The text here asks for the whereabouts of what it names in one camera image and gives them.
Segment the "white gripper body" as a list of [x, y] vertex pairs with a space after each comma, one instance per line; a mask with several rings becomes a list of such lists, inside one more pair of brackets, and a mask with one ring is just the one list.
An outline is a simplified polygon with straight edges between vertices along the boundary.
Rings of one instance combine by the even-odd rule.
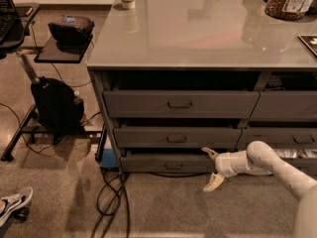
[[246, 151], [220, 154], [215, 160], [217, 174], [230, 178], [239, 174], [251, 176], [269, 176], [270, 171], [259, 168], [249, 159]]

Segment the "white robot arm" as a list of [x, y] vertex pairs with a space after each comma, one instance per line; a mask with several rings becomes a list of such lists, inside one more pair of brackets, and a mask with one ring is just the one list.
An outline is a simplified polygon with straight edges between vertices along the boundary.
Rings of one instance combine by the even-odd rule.
[[262, 141], [251, 142], [246, 150], [217, 153], [204, 147], [215, 163], [205, 191], [213, 191], [225, 178], [246, 174], [252, 176], [274, 175], [299, 201], [292, 238], [317, 238], [317, 180], [284, 161], [276, 151]]

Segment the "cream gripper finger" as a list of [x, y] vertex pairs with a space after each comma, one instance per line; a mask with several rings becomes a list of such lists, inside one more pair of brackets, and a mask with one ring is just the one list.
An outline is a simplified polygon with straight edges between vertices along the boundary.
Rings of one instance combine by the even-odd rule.
[[215, 161], [218, 157], [219, 157], [219, 154], [214, 151], [213, 149], [210, 149], [210, 148], [207, 148], [207, 147], [204, 147], [202, 148], [202, 151], [207, 153], [208, 156], [213, 160]]
[[222, 182], [224, 181], [224, 177], [219, 174], [212, 174], [210, 177], [209, 182], [204, 186], [203, 190], [204, 191], [213, 191], [217, 187], [219, 187]]

